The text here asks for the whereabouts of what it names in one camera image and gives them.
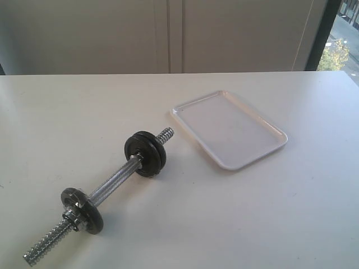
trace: black weight plate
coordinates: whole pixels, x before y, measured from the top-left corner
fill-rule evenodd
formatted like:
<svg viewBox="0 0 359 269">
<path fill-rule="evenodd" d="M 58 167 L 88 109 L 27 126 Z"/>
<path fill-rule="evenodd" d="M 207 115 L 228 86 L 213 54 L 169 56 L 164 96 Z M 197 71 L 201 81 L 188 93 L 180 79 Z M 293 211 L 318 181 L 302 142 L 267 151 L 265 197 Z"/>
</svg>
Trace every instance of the black weight plate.
<svg viewBox="0 0 359 269">
<path fill-rule="evenodd" d="M 88 196 L 79 189 L 67 188 L 61 193 L 61 201 L 65 207 L 76 206 L 88 221 L 86 231 L 98 234 L 103 228 L 103 219 Z"/>
<path fill-rule="evenodd" d="M 145 136 L 134 134 L 125 143 L 126 159 L 137 153 L 143 157 L 142 168 L 136 171 L 138 174 L 153 177 L 161 171 L 161 158 L 155 145 Z"/>
<path fill-rule="evenodd" d="M 151 140 L 152 144 L 156 147 L 158 153 L 159 153 L 159 156 L 161 158 L 161 169 L 164 167 L 164 165 L 166 164 L 166 151 L 164 150 L 164 147 L 163 145 L 158 142 L 157 138 L 149 133 L 149 132 L 146 132 L 146 131 L 140 131 L 140 132 L 137 132 L 135 133 L 135 135 L 142 135 L 142 136 L 145 136 L 146 138 L 148 138 L 149 140 Z"/>
</svg>

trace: plastic tray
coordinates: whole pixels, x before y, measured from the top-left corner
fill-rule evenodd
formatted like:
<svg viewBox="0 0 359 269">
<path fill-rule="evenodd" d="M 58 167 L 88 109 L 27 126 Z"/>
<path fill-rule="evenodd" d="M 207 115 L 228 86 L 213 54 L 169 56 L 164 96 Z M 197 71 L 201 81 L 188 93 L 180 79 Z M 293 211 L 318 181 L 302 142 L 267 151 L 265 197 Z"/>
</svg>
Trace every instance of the plastic tray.
<svg viewBox="0 0 359 269">
<path fill-rule="evenodd" d="M 176 106 L 172 115 L 227 170 L 240 169 L 288 141 L 283 131 L 227 91 Z"/>
</svg>

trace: tree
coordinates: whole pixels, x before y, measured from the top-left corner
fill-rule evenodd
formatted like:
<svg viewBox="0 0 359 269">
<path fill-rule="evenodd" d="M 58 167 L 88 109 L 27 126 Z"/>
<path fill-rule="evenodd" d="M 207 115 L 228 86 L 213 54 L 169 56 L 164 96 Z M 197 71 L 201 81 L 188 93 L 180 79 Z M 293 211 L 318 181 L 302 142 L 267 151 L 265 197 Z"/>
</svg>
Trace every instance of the tree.
<svg viewBox="0 0 359 269">
<path fill-rule="evenodd" d="M 334 42 L 334 46 L 325 47 L 320 58 L 317 71 L 338 71 L 345 66 L 348 61 L 349 49 L 339 39 Z"/>
</svg>

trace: dumbbell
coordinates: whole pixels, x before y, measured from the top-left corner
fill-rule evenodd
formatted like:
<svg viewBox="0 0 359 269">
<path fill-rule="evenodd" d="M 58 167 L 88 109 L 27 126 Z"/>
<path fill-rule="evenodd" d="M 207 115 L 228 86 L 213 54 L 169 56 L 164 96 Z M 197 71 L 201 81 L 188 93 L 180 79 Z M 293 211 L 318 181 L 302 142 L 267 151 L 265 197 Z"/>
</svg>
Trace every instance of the dumbbell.
<svg viewBox="0 0 359 269">
<path fill-rule="evenodd" d="M 103 219 L 97 207 L 134 172 L 143 177 L 157 175 L 166 163 L 163 145 L 173 135 L 174 131 L 170 127 L 158 136 L 145 131 L 137 132 L 125 143 L 127 163 L 89 196 L 80 189 L 65 189 L 61 193 L 65 208 L 62 220 L 23 255 L 25 261 L 30 266 L 35 265 L 71 230 L 99 233 L 103 228 Z"/>
</svg>

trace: white table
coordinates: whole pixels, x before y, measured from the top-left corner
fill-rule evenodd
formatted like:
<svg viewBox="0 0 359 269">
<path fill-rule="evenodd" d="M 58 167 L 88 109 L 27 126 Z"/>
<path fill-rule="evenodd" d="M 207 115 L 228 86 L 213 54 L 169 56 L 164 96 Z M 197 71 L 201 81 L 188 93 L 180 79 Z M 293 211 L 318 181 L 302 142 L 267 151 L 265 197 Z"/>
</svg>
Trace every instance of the white table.
<svg viewBox="0 0 359 269">
<path fill-rule="evenodd" d="M 169 110 L 241 95 L 286 146 L 220 169 Z M 0 77 L 0 268 L 61 217 L 67 187 L 90 193 L 138 130 L 174 127 L 167 164 L 99 207 L 98 235 L 70 233 L 37 268 L 359 268 L 359 89 L 344 72 Z"/>
</svg>

